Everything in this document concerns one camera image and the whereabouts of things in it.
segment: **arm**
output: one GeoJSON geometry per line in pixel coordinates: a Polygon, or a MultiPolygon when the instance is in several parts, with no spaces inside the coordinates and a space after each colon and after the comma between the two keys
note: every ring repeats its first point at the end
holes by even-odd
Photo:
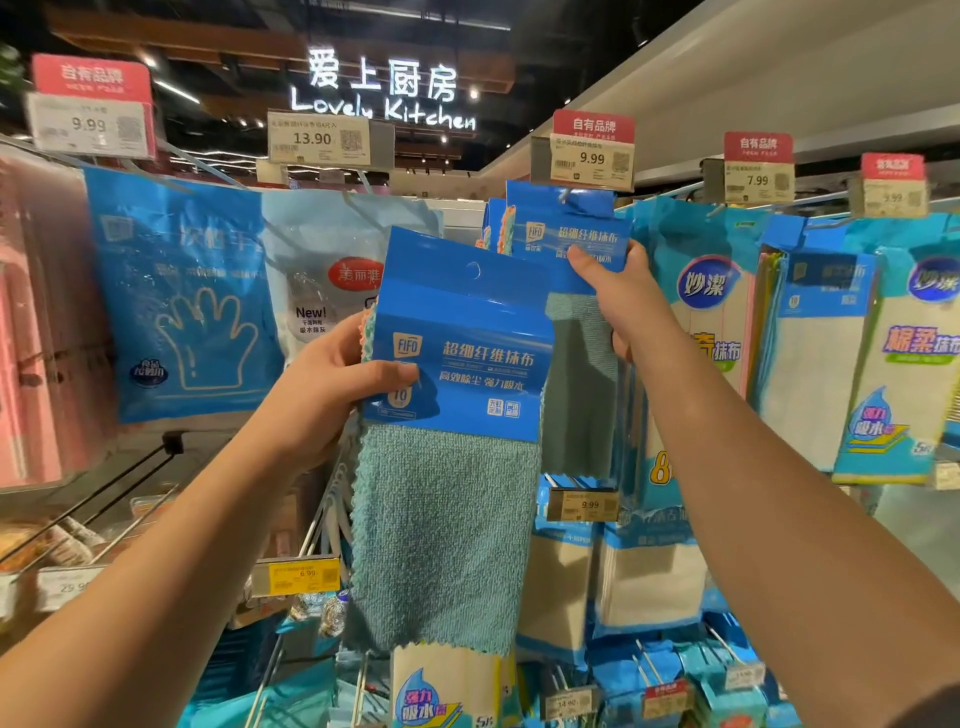
{"type": "Polygon", "coordinates": [[[634,245],[570,249],[632,359],[710,571],[805,725],[889,725],[960,684],[960,603],[767,427],[677,324],[634,245]]]}
{"type": "Polygon", "coordinates": [[[354,401],[417,378],[359,360],[353,316],[300,353],[134,546],[0,659],[5,725],[176,724],[294,477],[335,446],[354,401]]]}

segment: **hand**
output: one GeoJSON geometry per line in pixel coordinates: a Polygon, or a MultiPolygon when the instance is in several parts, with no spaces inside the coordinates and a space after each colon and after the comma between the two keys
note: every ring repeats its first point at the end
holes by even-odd
{"type": "Polygon", "coordinates": [[[302,473],[330,454],[358,400],[417,381],[416,364],[360,363],[362,317],[354,314],[307,344],[238,438],[250,436],[251,447],[267,448],[268,457],[282,458],[302,473]]]}
{"type": "Polygon", "coordinates": [[[652,303],[659,300],[666,304],[650,273],[647,252],[631,240],[622,273],[607,270],[575,245],[566,252],[566,258],[577,275],[596,289],[600,312],[613,327],[613,350],[617,356],[633,361],[630,344],[638,323],[653,312],[652,303]]]}

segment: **white cloth pack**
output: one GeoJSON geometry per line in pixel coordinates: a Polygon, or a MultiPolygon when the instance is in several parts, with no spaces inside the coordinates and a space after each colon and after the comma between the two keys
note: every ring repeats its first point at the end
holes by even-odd
{"type": "Polygon", "coordinates": [[[876,259],[804,252],[780,258],[779,266],[756,409],[790,447],[829,473],[850,411],[876,259]]]}

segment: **microfiber cloth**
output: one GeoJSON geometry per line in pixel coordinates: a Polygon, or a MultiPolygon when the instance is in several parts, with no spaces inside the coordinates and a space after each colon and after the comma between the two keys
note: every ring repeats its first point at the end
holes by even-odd
{"type": "Polygon", "coordinates": [[[539,475],[536,443],[366,422],[345,640],[509,654],[539,475]]]}
{"type": "Polygon", "coordinates": [[[551,293],[555,344],[543,394],[544,473],[610,475],[617,361],[595,296],[551,293]]]}

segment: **blue microfiber cloth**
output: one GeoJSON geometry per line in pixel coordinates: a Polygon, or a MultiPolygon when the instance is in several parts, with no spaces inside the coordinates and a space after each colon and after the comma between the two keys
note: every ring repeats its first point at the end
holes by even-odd
{"type": "MultiPolygon", "coordinates": [[[[373,315],[364,333],[368,359],[373,315]]],[[[345,642],[509,654],[540,446],[370,421],[360,442],[345,642]]]]}
{"type": "Polygon", "coordinates": [[[595,296],[551,293],[553,360],[543,394],[544,473],[610,475],[617,360],[595,296]]]}

